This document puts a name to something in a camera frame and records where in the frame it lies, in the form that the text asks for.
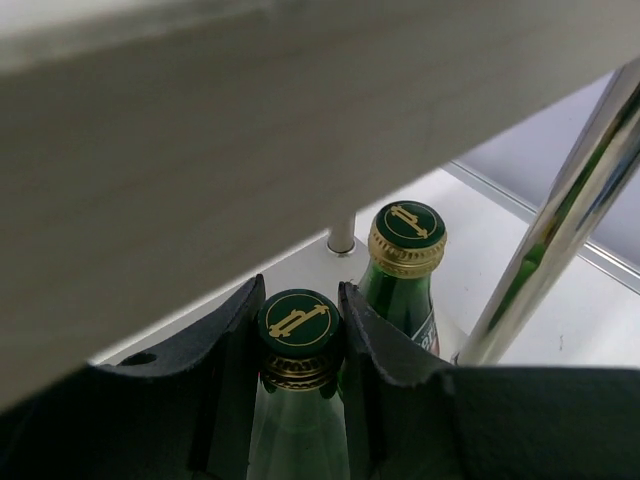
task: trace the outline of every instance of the metal pole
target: metal pole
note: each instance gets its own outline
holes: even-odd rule
[[[496,363],[640,163],[640,59],[618,70],[454,361]]]
[[[354,237],[355,228],[355,216],[351,216],[331,227],[329,239],[327,240],[329,250],[337,255],[347,255],[351,253],[356,246]]]

